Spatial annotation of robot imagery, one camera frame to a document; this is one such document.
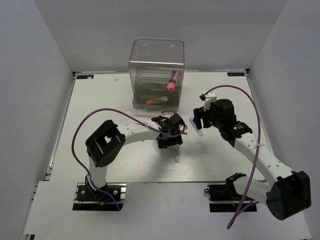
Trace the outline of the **pink glue stick tube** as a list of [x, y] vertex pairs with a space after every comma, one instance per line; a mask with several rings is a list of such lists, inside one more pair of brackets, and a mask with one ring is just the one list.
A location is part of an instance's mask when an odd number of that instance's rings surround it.
[[170, 79], [166, 85], [167, 90], [172, 93], [176, 88], [177, 78], [179, 76], [178, 70], [173, 70], [170, 74]]

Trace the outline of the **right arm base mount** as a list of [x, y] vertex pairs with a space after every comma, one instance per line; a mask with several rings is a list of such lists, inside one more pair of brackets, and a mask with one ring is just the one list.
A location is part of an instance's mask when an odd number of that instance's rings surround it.
[[245, 177], [245, 173], [235, 173], [226, 178], [225, 182], [211, 183], [204, 189], [209, 198], [209, 210], [211, 213], [235, 213], [242, 199], [242, 195], [236, 192], [234, 182]]

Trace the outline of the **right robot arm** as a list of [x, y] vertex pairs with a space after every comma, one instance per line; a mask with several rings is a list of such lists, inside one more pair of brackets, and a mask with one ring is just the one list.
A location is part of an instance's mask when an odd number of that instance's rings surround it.
[[244, 173], [235, 173], [225, 180], [222, 193], [214, 200], [226, 196], [236, 200], [244, 193], [267, 206], [278, 220], [285, 220], [311, 206], [310, 177], [304, 171], [294, 171], [275, 157], [244, 122], [238, 121], [233, 103], [219, 99], [193, 110], [195, 129], [215, 127], [221, 137], [243, 154], [263, 175], [265, 182], [252, 180]]

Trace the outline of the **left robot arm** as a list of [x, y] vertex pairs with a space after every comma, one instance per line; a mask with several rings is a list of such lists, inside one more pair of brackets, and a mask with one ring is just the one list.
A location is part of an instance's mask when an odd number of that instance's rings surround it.
[[104, 201], [111, 194], [120, 200], [120, 186], [108, 187], [106, 181], [108, 165], [118, 156], [122, 147], [143, 141], [157, 141], [159, 149], [180, 146], [187, 125], [177, 113], [170, 117], [159, 115], [151, 123], [117, 125], [106, 120], [85, 141], [89, 157], [89, 174], [85, 177], [87, 192], [96, 201]]

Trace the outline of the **orange capped highlighter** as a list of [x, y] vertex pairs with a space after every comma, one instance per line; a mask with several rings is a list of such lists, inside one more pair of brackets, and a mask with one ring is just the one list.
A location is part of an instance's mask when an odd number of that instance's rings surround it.
[[148, 105], [156, 105], [156, 104], [167, 102], [167, 101], [168, 101], [168, 98], [165, 96], [165, 97], [160, 97], [160, 98], [156, 98], [156, 99], [147, 100], [146, 104], [148, 104]]

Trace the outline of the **clear organizer top lid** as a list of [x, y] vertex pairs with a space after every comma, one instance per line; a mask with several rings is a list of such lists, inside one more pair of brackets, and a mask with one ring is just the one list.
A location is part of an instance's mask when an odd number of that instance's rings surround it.
[[185, 70], [185, 43], [174, 38], [137, 38], [128, 61], [129, 71], [138, 68]]

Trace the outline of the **blue capped highlighter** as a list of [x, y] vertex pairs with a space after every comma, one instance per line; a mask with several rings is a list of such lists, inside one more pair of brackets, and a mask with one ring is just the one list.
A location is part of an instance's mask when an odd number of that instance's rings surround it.
[[194, 123], [194, 117], [190, 117], [189, 122], [192, 125], [192, 127], [194, 128], [194, 130], [196, 131], [196, 133], [198, 134], [198, 136], [202, 137], [204, 134], [203, 134], [202, 130], [198, 129], [196, 124]]

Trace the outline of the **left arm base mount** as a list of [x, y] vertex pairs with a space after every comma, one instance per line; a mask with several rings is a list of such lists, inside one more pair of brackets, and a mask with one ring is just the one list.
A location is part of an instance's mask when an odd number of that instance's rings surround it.
[[91, 192], [82, 182], [77, 184], [72, 210], [95, 212], [118, 212], [121, 210], [125, 203], [126, 184], [108, 183], [104, 190], [113, 196], [118, 207], [108, 194], [96, 190]]

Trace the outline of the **green capped highlighter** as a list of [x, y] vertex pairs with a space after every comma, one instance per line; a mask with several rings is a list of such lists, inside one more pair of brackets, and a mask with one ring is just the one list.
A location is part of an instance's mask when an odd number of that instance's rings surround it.
[[178, 163], [179, 162], [179, 157], [178, 157], [178, 154], [177, 154], [175, 148], [174, 147], [171, 148], [170, 152], [171, 152], [171, 155], [172, 155], [172, 158], [173, 158], [174, 162]]

